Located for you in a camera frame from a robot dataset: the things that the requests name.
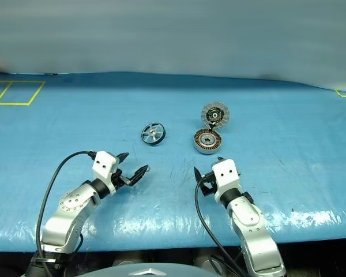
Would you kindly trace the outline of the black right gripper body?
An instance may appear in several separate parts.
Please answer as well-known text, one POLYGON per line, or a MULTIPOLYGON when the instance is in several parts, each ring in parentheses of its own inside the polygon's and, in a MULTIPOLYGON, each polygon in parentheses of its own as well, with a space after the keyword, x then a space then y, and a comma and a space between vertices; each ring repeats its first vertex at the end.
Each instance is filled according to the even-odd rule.
POLYGON ((217 192, 216 176, 214 172, 209 172, 201 176, 201 192, 204 196, 215 194, 217 192))

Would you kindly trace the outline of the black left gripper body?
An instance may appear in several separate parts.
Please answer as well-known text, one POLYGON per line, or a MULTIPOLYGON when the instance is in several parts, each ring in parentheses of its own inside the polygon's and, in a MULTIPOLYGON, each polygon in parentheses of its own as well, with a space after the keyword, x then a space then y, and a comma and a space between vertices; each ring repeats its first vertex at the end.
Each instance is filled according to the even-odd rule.
POLYGON ((111 183, 113 184, 115 190, 118 190, 125 185, 129 186, 131 181, 122 175, 121 169, 117 169, 116 172, 111 175, 111 183))

